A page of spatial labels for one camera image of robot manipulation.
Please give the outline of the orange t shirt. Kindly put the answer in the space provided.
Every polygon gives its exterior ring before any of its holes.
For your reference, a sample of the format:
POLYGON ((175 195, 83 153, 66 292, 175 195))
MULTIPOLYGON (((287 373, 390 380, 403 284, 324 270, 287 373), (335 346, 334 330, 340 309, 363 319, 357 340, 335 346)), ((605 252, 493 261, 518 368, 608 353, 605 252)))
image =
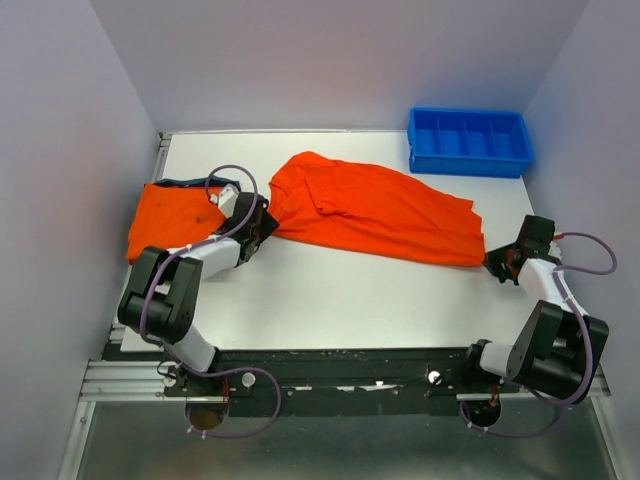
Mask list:
POLYGON ((472 201, 383 166, 294 155, 269 182, 277 236, 424 264, 479 267, 482 218, 472 201))

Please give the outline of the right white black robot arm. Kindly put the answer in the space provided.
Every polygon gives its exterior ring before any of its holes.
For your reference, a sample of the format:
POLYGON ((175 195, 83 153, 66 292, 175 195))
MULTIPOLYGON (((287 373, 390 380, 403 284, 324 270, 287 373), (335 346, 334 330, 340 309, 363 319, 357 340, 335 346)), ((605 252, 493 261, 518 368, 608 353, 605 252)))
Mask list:
POLYGON ((579 304, 565 279, 570 267, 551 253, 552 243, 568 235, 550 219, 527 215, 514 242, 485 255, 493 277, 521 287, 536 304, 512 345, 482 339, 468 348, 459 370, 467 389, 480 392, 502 379, 556 405, 586 397, 609 327, 579 304))

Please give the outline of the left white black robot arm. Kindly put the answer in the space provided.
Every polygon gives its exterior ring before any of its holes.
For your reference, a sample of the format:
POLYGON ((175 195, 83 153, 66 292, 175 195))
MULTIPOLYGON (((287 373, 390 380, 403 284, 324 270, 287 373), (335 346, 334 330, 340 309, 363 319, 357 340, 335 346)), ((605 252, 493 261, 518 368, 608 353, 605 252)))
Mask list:
POLYGON ((224 221, 213 235, 177 249, 147 247, 134 262, 117 320, 158 345, 188 370, 187 382, 201 395, 214 393, 222 380, 219 350, 194 324, 200 284, 250 260, 278 228, 262 195, 231 185, 218 195, 224 221))

